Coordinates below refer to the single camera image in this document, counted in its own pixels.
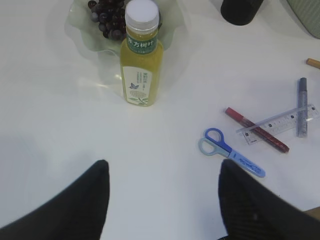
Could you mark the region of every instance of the blue scissors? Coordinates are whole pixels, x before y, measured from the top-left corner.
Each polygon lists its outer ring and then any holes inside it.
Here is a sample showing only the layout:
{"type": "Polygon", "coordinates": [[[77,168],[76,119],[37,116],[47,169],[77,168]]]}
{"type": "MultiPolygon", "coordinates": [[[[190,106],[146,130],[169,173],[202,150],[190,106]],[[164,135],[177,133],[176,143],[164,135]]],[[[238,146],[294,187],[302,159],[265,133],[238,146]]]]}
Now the blue scissors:
{"type": "Polygon", "coordinates": [[[246,157],[242,156],[239,152],[233,150],[228,144],[226,144],[224,134],[218,128],[209,128],[208,130],[206,130],[204,132],[204,138],[201,138],[198,144],[200,151],[204,155],[212,156],[215,154],[220,154],[225,158],[233,160],[240,167],[258,176],[259,178],[264,178],[266,176],[266,172],[261,167],[259,167],[246,157]],[[220,140],[216,141],[212,137],[210,137],[210,132],[217,132],[220,135],[220,140]],[[203,148],[204,142],[211,145],[214,148],[213,151],[205,151],[203,148]]]}

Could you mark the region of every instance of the scissor handle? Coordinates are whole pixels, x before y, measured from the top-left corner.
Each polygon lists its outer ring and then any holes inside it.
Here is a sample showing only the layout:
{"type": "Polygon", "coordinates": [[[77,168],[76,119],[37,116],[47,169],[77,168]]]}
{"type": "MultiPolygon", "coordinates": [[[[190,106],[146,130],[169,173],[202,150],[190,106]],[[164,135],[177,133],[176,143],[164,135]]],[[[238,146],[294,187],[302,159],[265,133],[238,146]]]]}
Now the scissor handle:
{"type": "Polygon", "coordinates": [[[198,145],[199,145],[200,151],[206,156],[212,156],[215,154],[220,154],[220,155],[224,156],[225,158],[227,158],[229,156],[229,152],[227,152],[223,148],[219,147],[216,143],[210,141],[206,137],[201,138],[198,142],[198,145]],[[211,145],[213,147],[213,151],[208,152],[208,151],[204,150],[204,147],[203,147],[204,142],[211,145]]]}
{"type": "Polygon", "coordinates": [[[204,136],[206,139],[208,139],[210,142],[215,143],[216,145],[218,145],[219,147],[223,148],[224,150],[226,150],[227,152],[231,153],[232,152],[232,148],[226,144],[225,142],[225,136],[222,133],[222,131],[218,128],[209,128],[204,132],[204,136]],[[210,132],[217,132],[220,135],[220,140],[216,141],[214,140],[212,137],[209,136],[210,132]]]}

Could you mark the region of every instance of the silver marker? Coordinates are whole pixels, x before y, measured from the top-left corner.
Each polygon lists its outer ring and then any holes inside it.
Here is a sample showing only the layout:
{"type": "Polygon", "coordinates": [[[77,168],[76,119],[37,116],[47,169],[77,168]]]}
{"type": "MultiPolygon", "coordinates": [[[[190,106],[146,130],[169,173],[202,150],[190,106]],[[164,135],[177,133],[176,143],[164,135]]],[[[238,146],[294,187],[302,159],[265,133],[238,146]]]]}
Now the silver marker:
{"type": "Polygon", "coordinates": [[[297,135],[299,138],[306,138],[308,135],[308,92],[307,92],[307,79],[305,77],[300,79],[299,93],[298,93],[298,108],[305,108],[298,112],[297,121],[297,135]]]}

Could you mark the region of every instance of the butterfly illustration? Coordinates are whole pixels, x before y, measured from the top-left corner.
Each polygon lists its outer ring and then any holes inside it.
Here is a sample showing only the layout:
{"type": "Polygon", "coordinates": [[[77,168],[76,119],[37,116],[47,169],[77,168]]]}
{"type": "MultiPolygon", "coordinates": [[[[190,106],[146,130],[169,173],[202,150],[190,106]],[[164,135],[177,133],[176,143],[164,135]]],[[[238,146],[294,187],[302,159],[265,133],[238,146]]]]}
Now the butterfly illustration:
{"type": "Polygon", "coordinates": [[[129,87],[130,89],[138,89],[139,85],[134,85],[133,83],[131,83],[131,86],[129,87]]]}

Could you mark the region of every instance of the white bottle cap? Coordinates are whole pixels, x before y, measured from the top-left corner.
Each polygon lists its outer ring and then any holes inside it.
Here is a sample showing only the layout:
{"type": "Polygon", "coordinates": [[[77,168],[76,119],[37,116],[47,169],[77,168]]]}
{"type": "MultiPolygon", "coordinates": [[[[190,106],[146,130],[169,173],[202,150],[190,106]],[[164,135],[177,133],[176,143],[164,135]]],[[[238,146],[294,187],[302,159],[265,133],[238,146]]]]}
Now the white bottle cap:
{"type": "Polygon", "coordinates": [[[150,34],[159,25],[159,9],[152,0],[131,0],[125,8],[125,23],[137,34],[150,34]]]}

